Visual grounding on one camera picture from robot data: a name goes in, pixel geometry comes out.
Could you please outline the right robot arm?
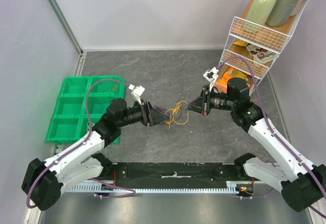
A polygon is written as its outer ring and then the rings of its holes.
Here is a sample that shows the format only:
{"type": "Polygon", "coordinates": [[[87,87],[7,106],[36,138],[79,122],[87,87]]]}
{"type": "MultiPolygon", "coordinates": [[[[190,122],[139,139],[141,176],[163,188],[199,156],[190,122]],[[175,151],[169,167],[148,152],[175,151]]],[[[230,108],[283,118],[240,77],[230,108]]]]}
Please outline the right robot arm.
{"type": "Polygon", "coordinates": [[[257,140],[279,165],[274,167],[247,153],[234,161],[233,174],[237,179],[253,177],[263,181],[280,192],[296,212],[325,197],[325,165],[308,160],[279,133],[263,109],[250,101],[244,79],[230,79],[226,93],[204,86],[186,109],[203,116],[209,115],[212,109],[229,111],[233,122],[257,140]]]}

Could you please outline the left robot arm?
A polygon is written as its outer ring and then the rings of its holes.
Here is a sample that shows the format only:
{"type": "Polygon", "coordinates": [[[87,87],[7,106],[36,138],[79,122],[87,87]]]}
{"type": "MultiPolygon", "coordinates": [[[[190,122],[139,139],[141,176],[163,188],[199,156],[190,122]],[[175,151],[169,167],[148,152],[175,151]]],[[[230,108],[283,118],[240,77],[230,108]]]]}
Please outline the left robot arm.
{"type": "Polygon", "coordinates": [[[27,195],[26,206],[44,211],[73,186],[96,177],[108,179],[111,161],[99,151],[121,135],[121,128],[138,122],[152,127],[168,118],[147,100],[128,107],[124,99],[114,99],[80,140],[55,156],[44,161],[35,158],[28,164],[21,187],[27,195]]]}

